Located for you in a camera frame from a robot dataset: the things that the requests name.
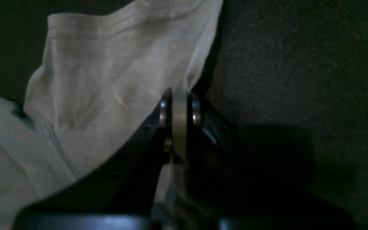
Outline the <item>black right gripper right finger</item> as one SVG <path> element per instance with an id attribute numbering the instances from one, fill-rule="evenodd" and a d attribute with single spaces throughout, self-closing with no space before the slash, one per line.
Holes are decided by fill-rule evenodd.
<path id="1" fill-rule="evenodd" d="M 189 96 L 188 190 L 212 205 L 219 230 L 357 230 L 352 215 L 311 192 L 311 133 L 288 124 L 233 124 Z"/>

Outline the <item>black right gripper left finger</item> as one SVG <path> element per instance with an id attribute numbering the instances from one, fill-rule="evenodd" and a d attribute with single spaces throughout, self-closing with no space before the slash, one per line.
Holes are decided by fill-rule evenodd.
<path id="1" fill-rule="evenodd" d="M 169 163 L 172 89 L 131 138 L 89 175 L 23 208 L 13 230 L 161 230 L 151 210 Z"/>

